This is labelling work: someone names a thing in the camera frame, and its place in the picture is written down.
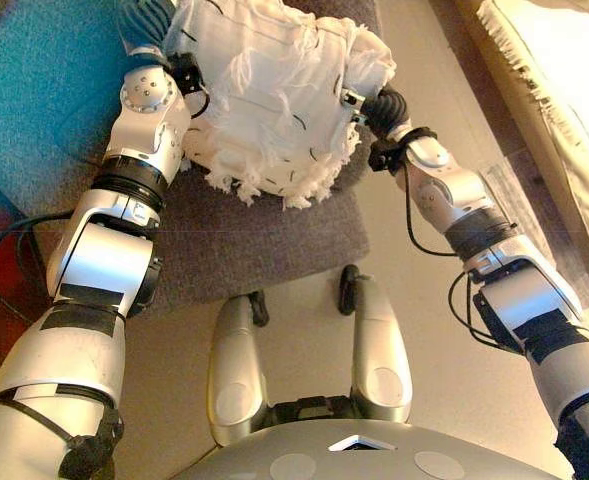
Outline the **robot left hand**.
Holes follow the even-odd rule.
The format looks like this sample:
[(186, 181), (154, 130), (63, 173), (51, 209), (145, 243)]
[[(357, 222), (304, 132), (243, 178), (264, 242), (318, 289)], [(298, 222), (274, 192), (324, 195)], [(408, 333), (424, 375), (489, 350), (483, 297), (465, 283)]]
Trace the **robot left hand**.
[(177, 10), (171, 0), (115, 2), (117, 28), (128, 52), (140, 47), (161, 49)]

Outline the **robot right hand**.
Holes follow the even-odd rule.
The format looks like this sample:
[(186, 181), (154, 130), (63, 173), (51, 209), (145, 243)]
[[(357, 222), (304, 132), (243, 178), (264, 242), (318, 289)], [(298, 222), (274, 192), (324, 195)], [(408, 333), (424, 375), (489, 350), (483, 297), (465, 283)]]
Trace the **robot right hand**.
[(394, 129), (409, 119), (405, 98), (390, 84), (368, 97), (342, 88), (340, 101), (350, 110), (350, 120), (368, 127), (378, 140), (386, 140)]

